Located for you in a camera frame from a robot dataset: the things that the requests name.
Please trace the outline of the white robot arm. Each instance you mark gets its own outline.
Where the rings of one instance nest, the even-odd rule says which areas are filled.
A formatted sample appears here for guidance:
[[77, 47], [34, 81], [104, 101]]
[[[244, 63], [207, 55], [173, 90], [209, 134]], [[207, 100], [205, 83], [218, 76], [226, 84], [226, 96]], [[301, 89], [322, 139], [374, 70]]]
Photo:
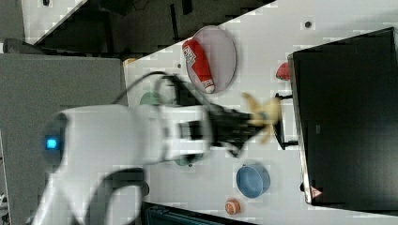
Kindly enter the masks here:
[[46, 186], [28, 225], [128, 225], [149, 192], [144, 167], [238, 156], [259, 133], [244, 112], [213, 105], [99, 105], [67, 109], [45, 124]]

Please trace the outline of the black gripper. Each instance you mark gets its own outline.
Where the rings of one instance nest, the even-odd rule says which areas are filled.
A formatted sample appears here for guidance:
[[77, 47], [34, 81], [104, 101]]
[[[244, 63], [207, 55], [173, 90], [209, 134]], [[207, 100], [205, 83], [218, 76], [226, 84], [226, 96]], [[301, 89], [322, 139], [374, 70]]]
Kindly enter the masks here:
[[260, 127], [249, 124], [249, 113], [212, 104], [208, 115], [212, 132], [211, 145], [224, 147], [234, 158], [239, 158], [245, 142], [260, 132]]

